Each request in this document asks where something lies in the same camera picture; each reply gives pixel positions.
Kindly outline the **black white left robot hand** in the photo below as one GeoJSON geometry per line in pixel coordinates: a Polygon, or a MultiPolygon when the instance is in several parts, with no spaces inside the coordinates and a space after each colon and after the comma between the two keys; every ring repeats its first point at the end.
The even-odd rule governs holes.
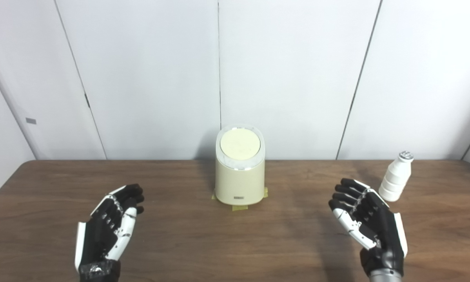
{"type": "Polygon", "coordinates": [[[144,208],[143,189],[127,184],[106,194],[90,214],[79,222],[74,266],[81,282],[118,282],[120,258],[131,240],[136,219],[144,208]]]}

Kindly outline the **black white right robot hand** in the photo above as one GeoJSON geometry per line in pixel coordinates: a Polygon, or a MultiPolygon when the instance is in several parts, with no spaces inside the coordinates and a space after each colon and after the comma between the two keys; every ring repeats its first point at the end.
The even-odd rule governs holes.
{"type": "Polygon", "coordinates": [[[371,282],[401,282],[408,252],[403,220],[368,185],[342,178],[328,205],[361,246],[360,261],[371,282]]]}

